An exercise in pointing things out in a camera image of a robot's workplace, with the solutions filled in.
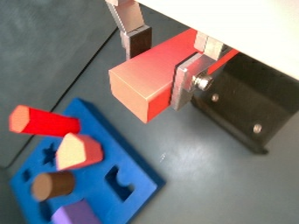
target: blue foam board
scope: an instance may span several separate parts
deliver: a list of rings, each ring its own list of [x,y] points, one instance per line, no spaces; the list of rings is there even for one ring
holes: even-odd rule
[[[52,223],[62,206],[86,199],[103,224],[129,223],[165,181],[91,103],[74,99],[63,114],[78,117],[80,134],[102,143],[104,160],[72,170],[76,186],[70,195],[36,201],[31,194],[34,178],[56,171],[55,151],[62,143],[62,138],[46,137],[11,180],[26,219],[32,224]]]

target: brown cylinder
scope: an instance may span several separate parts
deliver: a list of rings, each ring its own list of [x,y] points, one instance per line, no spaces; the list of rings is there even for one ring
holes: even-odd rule
[[[39,200],[67,195],[75,188],[75,177],[70,171],[42,173],[32,183],[32,195]]]

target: shape sorter hole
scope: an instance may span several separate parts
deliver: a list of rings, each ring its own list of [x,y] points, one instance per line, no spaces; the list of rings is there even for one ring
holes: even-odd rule
[[[54,143],[51,144],[50,148],[46,148],[43,151],[43,164],[47,165],[50,164],[51,166],[55,166],[55,154],[56,150],[54,149]]]
[[[118,167],[114,166],[110,172],[107,173],[106,180],[110,184],[111,188],[114,189],[118,197],[126,201],[130,195],[133,194],[135,187],[133,185],[123,186],[118,183]]]
[[[32,173],[31,173],[31,171],[28,169],[26,169],[23,171],[23,182],[28,182],[28,180],[31,179],[31,177],[32,177]]]
[[[47,201],[43,201],[39,203],[39,209],[42,217],[46,221],[52,220],[52,207],[51,204]]]

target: bolt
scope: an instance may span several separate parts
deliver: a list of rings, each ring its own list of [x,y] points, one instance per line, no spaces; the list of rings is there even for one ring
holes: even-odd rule
[[[218,102],[219,99],[221,99],[221,96],[219,96],[218,94],[214,94],[213,97],[211,97],[211,100],[213,100],[214,102]]]
[[[254,132],[257,133],[257,134],[259,134],[261,133],[261,131],[262,131],[262,125],[258,123],[258,124],[255,124],[255,127],[254,127]]]
[[[209,90],[211,87],[214,79],[206,73],[201,73],[201,75],[194,79],[194,86],[198,87],[202,91]]]

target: white panel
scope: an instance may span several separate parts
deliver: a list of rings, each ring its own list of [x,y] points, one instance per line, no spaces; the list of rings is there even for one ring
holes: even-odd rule
[[[299,80],[298,0],[138,0]]]

